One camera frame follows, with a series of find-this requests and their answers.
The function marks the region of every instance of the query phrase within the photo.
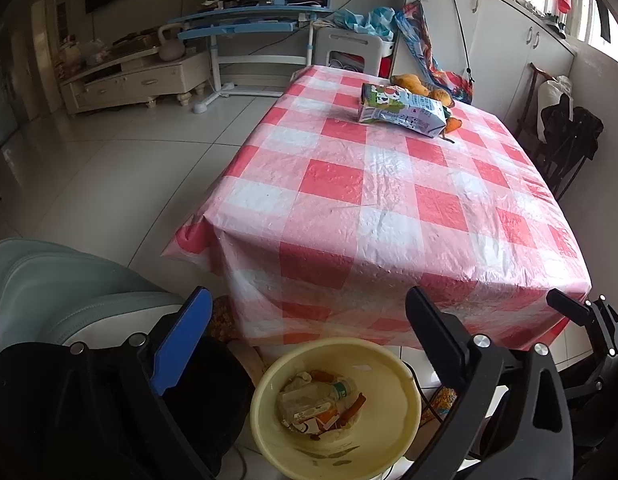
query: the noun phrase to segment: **metal screw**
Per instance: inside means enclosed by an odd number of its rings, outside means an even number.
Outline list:
[[[473,344],[480,348],[488,348],[491,345],[491,339],[484,334],[476,334],[473,336]]]
[[[129,345],[131,346],[142,346],[145,341],[147,341],[147,336],[141,332],[136,332],[129,336]]]
[[[535,350],[535,353],[540,354],[540,355],[549,354],[549,347],[545,345],[544,343],[536,343],[534,345],[534,350]]]
[[[77,341],[69,347],[69,352],[73,355],[79,355],[84,350],[84,343]]]

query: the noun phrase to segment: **bottle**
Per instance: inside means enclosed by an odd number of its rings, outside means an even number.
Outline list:
[[[313,416],[328,412],[336,403],[356,390],[351,379],[338,378],[333,384],[313,381],[298,390],[281,392],[278,407],[285,426],[302,422]]]

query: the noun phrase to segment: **colorful bag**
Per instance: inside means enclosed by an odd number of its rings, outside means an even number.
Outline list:
[[[467,53],[466,42],[464,41],[464,31],[462,30],[462,22],[460,21],[460,13],[458,12],[457,4],[455,4],[455,11],[458,15],[458,22],[460,23],[464,53],[467,57],[468,80],[454,72],[441,70],[436,63],[431,50],[431,39],[429,38],[428,28],[426,28],[425,13],[422,9],[421,0],[416,0],[411,4],[407,4],[402,10],[397,12],[395,21],[404,40],[407,42],[412,56],[420,66],[420,71],[423,76],[422,79],[431,85],[447,90],[454,99],[458,99],[458,101],[470,105],[473,99],[473,78],[471,77],[469,55]]]

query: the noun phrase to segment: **blue plastic bag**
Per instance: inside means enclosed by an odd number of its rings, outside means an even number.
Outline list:
[[[333,23],[341,28],[380,36],[384,41],[393,41],[393,16],[395,11],[391,7],[377,7],[364,17],[354,14],[350,10],[337,10],[333,15]]]

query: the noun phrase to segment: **checkered tablecloth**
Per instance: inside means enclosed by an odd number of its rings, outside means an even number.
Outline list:
[[[253,345],[355,336],[417,347],[404,313],[415,284],[502,344],[556,332],[547,291],[582,300],[590,279],[511,134],[462,103],[453,144],[359,124],[363,82],[387,81],[306,69],[164,255],[224,274]]]

